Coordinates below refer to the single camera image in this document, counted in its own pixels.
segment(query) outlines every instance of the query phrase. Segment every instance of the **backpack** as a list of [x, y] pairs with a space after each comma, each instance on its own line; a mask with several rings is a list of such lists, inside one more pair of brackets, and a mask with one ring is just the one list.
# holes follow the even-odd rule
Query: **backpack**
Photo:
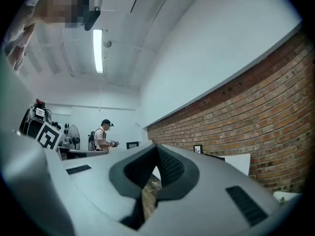
[[92, 131], [91, 134], [88, 135], [88, 137], [89, 137], [89, 151], [96, 150], [96, 144], [95, 144], [95, 141], [94, 141], [94, 135], [95, 135], [96, 131], [94, 131], [94, 132]]

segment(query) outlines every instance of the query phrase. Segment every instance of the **cap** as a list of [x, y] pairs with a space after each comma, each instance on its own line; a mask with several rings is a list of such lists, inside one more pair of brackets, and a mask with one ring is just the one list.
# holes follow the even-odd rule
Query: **cap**
[[102, 125], [103, 124], [109, 124], [110, 126], [114, 127], [114, 124], [112, 124], [108, 119], [103, 120]]

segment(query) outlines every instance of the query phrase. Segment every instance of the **white t-shirt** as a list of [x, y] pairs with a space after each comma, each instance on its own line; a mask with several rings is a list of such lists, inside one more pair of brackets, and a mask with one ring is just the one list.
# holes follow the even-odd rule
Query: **white t-shirt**
[[[102, 126], [99, 127], [99, 129], [94, 133], [94, 143], [95, 143], [96, 149], [102, 150], [102, 147], [98, 145], [98, 140], [106, 141], [106, 133], [105, 133], [105, 130], [102, 128]], [[103, 151], [108, 152], [109, 147], [105, 147]]]

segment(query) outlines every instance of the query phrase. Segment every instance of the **wooden floor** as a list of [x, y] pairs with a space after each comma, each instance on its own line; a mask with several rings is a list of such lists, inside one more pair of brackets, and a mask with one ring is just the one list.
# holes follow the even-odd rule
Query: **wooden floor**
[[142, 205], [144, 218], [147, 220], [155, 210], [156, 193], [161, 189], [161, 182], [154, 175], [151, 175], [147, 184], [142, 190]]

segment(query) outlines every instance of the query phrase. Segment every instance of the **ceiling light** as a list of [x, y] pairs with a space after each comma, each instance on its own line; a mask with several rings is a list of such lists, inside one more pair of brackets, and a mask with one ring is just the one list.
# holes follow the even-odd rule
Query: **ceiling light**
[[103, 73], [103, 62], [102, 62], [102, 34], [103, 30], [93, 30], [93, 49], [94, 49], [94, 60], [97, 73]]

